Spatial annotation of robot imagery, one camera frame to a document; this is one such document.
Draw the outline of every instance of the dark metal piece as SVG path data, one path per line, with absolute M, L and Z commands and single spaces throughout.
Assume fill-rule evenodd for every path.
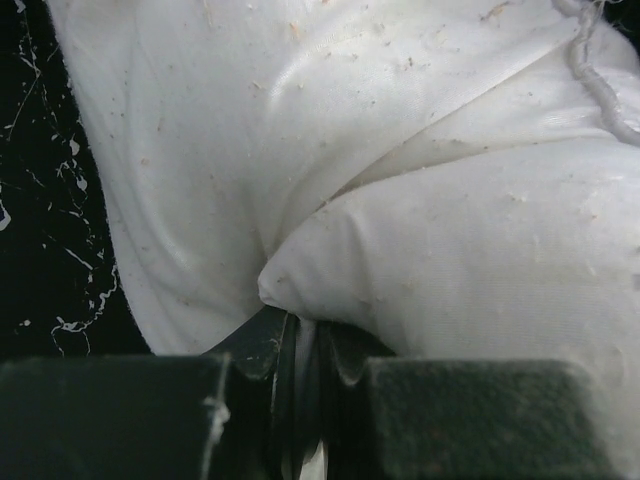
M 266 479 L 260 443 L 269 390 L 230 362 L 212 356 L 6 363 L 0 477 Z
M 269 393 L 269 423 L 258 435 L 270 478 L 294 480 L 294 363 L 297 318 L 264 307 L 208 354 L 228 354 Z
M 317 323 L 299 320 L 296 324 L 293 397 L 293 480 L 300 478 L 304 461 L 318 447 L 320 424 L 320 353 Z
M 620 478 L 573 366 L 371 359 L 343 327 L 320 338 L 329 480 Z

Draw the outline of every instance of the black background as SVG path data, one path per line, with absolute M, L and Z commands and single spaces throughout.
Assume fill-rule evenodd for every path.
M 0 0 L 0 224 L 11 217 L 0 231 L 0 360 L 148 353 L 44 2 L 23 2 L 18 12 Z M 638 49 L 640 1 L 606 15 Z

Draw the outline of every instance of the white fabric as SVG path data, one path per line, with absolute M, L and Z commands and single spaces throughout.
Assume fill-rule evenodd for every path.
M 231 333 L 266 265 L 266 302 L 402 353 L 588 367 L 640 476 L 640 151 L 563 2 L 48 3 L 154 352 Z M 599 22 L 589 61 L 637 130 L 631 46 Z

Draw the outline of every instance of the wrinkled fabric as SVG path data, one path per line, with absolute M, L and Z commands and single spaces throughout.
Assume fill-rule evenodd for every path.
M 405 170 L 609 138 L 562 62 L 552 2 L 49 0 L 151 348 L 201 353 L 260 308 L 281 242 L 338 193 Z M 638 96 L 631 47 L 601 72 Z
M 405 354 L 569 359 L 640 475 L 640 153 L 559 1 L 48 0 L 153 351 L 266 302 Z M 632 47 L 599 22 L 589 61 L 637 130 Z

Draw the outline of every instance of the white string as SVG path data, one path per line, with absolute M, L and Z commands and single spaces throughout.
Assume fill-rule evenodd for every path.
M 589 41 L 607 1 L 554 0 L 554 6 L 564 15 L 579 18 L 580 31 L 569 48 L 569 66 L 600 106 L 604 126 L 621 142 L 640 147 L 640 132 L 624 122 L 616 92 L 589 62 Z

